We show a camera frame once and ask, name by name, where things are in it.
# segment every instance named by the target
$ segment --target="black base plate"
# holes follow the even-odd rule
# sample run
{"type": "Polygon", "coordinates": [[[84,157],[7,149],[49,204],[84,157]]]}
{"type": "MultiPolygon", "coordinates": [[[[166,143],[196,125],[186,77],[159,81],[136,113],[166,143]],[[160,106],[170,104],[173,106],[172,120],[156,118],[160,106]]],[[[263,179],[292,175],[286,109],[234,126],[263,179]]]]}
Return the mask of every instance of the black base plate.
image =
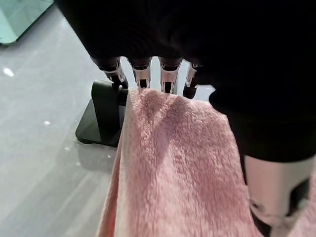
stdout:
{"type": "Polygon", "coordinates": [[[121,129],[118,131],[104,131],[99,128],[93,101],[91,99],[76,129],[77,139],[86,144],[96,143],[117,147],[120,133],[121,129]]]}

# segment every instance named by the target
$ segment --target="gray marble floor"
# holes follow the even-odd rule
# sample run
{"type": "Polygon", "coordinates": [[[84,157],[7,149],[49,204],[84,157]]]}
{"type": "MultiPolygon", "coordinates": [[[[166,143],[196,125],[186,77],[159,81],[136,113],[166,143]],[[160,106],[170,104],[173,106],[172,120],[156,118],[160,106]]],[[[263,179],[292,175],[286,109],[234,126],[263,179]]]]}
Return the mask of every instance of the gray marble floor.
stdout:
{"type": "MultiPolygon", "coordinates": [[[[124,58],[122,65],[135,87],[124,58]]],[[[152,74],[160,88],[157,58],[152,74]]],[[[75,129],[93,81],[103,78],[55,7],[19,42],[0,47],[0,237],[94,235],[116,151],[81,144],[75,129]]],[[[196,99],[212,91],[200,87],[196,99]]]]}

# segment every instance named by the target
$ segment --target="robotic hand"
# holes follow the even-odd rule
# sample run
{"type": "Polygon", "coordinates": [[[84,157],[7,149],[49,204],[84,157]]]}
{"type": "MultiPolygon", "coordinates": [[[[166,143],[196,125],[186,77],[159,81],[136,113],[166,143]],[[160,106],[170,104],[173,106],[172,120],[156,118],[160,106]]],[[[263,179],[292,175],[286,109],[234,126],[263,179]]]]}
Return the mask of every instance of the robotic hand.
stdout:
{"type": "Polygon", "coordinates": [[[297,2],[151,1],[160,40],[191,62],[198,84],[227,115],[249,207],[265,237],[287,237],[307,207],[316,154],[315,12],[297,2]]]}
{"type": "Polygon", "coordinates": [[[137,85],[149,87],[150,57],[164,51],[167,93],[181,57],[191,63],[183,95],[193,98],[198,84],[215,88],[209,101],[236,138],[254,224],[265,237],[288,237],[307,206],[316,154],[312,1],[55,2],[93,61],[125,88],[118,56],[129,59],[137,85]]]}

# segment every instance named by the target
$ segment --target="towel fold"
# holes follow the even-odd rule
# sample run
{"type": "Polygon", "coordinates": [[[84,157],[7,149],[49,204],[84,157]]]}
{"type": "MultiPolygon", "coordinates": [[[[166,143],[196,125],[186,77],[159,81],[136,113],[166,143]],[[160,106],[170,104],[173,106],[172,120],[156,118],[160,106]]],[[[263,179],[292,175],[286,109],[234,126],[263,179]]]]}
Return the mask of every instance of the towel fold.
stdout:
{"type": "MultiPolygon", "coordinates": [[[[311,201],[291,237],[316,236],[311,201]]],[[[260,237],[226,116],[209,103],[130,90],[97,237],[260,237]]]]}

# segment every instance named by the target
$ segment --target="terry cloth towel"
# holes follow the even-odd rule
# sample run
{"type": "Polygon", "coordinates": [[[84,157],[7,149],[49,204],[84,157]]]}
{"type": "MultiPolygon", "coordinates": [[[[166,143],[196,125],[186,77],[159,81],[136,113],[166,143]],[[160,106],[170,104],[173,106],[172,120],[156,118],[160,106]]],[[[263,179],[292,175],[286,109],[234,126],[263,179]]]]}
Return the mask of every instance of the terry cloth towel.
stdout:
{"type": "MultiPolygon", "coordinates": [[[[311,202],[291,237],[316,237],[311,202]]],[[[260,237],[226,116],[209,103],[130,90],[97,237],[260,237]]]]}

